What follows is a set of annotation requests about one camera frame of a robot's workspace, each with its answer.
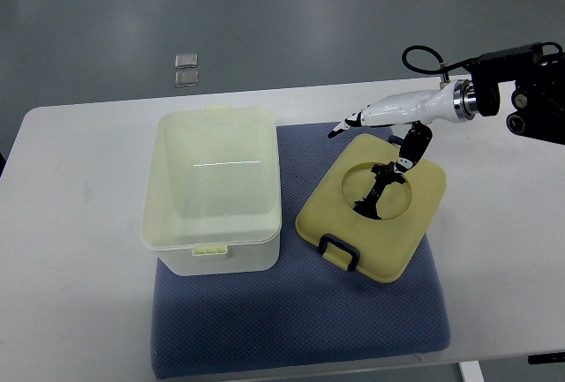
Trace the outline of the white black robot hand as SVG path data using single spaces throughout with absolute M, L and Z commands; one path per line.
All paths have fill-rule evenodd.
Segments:
M 414 122 L 403 139 L 394 166 L 397 174 L 403 174 L 418 164 L 432 140 L 433 132 L 425 124 L 435 119 L 462 122 L 462 111 L 456 110 L 454 103 L 454 90 L 455 84 L 448 84 L 440 90 L 390 95 L 345 118 L 328 134 L 328 138 L 335 138 L 350 128 Z

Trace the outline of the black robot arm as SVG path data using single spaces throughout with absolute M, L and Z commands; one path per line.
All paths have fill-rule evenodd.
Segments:
M 358 127 L 389 127 L 408 124 L 392 171 L 412 169 L 423 157 L 436 119 L 465 123 L 475 116 L 496 116 L 501 108 L 499 85 L 512 82 L 513 112 L 506 118 L 508 130 L 521 137 L 555 144 L 564 142 L 564 52 L 554 43 L 536 42 L 512 49 L 485 53 L 447 64 L 435 49 L 409 46 L 402 53 L 403 65 L 414 72 L 440 76 L 439 88 L 390 95 L 340 122 L 330 138 Z

